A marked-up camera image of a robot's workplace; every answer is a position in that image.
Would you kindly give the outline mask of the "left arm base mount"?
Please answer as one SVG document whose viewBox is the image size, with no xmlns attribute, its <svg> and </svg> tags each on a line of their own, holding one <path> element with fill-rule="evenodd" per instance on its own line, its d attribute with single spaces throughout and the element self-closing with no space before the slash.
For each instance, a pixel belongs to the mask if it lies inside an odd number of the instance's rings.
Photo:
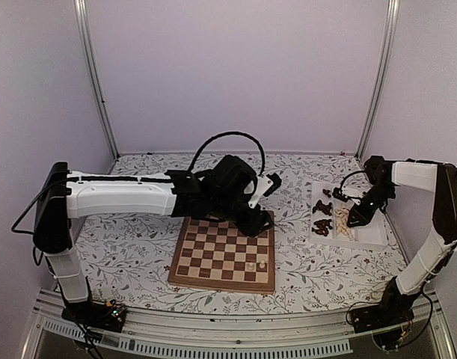
<svg viewBox="0 0 457 359">
<path fill-rule="evenodd" d="M 91 298 L 79 303 L 64 299 L 62 318 L 81 326 L 121 333 L 126 321 L 126 305 L 115 300 L 98 304 Z"/>
</svg>

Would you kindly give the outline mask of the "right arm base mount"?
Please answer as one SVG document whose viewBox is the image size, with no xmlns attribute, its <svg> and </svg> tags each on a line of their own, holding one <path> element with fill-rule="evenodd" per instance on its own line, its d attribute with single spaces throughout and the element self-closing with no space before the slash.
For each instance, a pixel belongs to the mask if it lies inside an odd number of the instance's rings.
<svg viewBox="0 0 457 359">
<path fill-rule="evenodd" d="M 379 303 L 358 301 L 346 312 L 346 322 L 356 334 L 370 332 L 376 346 L 386 352 L 399 349 L 411 333 L 414 312 L 384 312 Z"/>
</svg>

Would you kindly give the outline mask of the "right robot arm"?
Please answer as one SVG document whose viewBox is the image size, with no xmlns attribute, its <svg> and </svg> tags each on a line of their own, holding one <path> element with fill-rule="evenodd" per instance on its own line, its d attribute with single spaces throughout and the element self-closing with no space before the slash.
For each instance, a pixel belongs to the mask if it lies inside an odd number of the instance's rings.
<svg viewBox="0 0 457 359">
<path fill-rule="evenodd" d="M 375 311 L 379 324 L 391 326 L 411 308 L 426 281 L 438 274 L 457 248 L 457 165 L 371 156 L 364 163 L 364 172 L 371 187 L 350 209 L 348 227 L 368 225 L 395 198 L 398 187 L 432 195 L 426 238 L 407 267 L 386 285 Z"/>
</svg>

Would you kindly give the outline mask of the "wooden chess board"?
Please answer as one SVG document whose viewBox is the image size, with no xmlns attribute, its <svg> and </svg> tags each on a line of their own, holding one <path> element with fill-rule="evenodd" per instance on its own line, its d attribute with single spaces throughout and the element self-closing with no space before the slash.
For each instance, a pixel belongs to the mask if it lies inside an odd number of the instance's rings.
<svg viewBox="0 0 457 359">
<path fill-rule="evenodd" d="M 260 269 L 261 260 L 266 267 Z M 256 263 L 255 271 L 247 263 Z M 274 229 L 243 235 L 231 222 L 185 218 L 168 283 L 195 289 L 271 295 L 275 291 Z"/>
</svg>

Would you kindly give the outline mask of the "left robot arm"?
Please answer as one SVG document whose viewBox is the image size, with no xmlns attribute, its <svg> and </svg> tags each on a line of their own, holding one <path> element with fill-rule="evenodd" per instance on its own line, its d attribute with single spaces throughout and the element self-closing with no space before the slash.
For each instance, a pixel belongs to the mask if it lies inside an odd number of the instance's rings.
<svg viewBox="0 0 457 359">
<path fill-rule="evenodd" d="M 100 310 L 91 301 L 90 286 L 73 249 L 72 219 L 119 213 L 192 217 L 230 221 L 246 236 L 255 237 L 273 226 L 259 201 L 280 185 L 277 174 L 255 171 L 232 155 L 208 170 L 195 171 L 189 165 L 149 176 L 85 174 L 57 162 L 28 205 L 35 211 L 28 234 L 35 248 L 46 255 L 72 314 L 92 325 Z"/>
</svg>

